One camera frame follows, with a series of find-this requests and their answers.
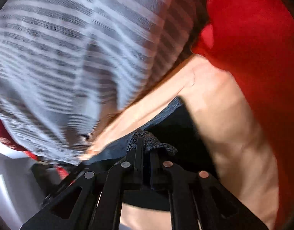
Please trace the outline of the grey striped duvet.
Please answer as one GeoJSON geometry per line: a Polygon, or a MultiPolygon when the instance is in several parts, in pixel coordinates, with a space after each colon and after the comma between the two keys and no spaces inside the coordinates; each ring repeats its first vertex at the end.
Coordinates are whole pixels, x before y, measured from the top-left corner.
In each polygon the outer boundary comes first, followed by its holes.
{"type": "Polygon", "coordinates": [[[0,0],[0,121],[76,165],[109,119],[172,68],[199,0],[0,0]]]}

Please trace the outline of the black pants with patterned waistband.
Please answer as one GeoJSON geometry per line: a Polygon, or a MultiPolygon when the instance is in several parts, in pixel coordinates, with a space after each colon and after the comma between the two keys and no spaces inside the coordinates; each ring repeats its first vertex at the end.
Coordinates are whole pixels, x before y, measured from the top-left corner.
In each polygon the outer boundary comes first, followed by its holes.
{"type": "Polygon", "coordinates": [[[181,97],[176,97],[158,115],[143,126],[110,143],[91,161],[123,158],[135,149],[138,138],[144,140],[143,191],[124,194],[124,203],[144,209],[169,211],[166,192],[151,186],[150,154],[164,154],[189,172],[207,171],[217,176],[215,164],[181,97]]]}

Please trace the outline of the red embroidered cushion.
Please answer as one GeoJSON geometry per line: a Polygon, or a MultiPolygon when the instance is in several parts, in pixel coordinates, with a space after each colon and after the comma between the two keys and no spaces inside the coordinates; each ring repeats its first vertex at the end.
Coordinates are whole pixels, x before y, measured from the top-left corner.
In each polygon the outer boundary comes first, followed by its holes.
{"type": "Polygon", "coordinates": [[[278,164],[276,229],[294,228],[294,0],[207,0],[192,49],[230,72],[278,164]]]}

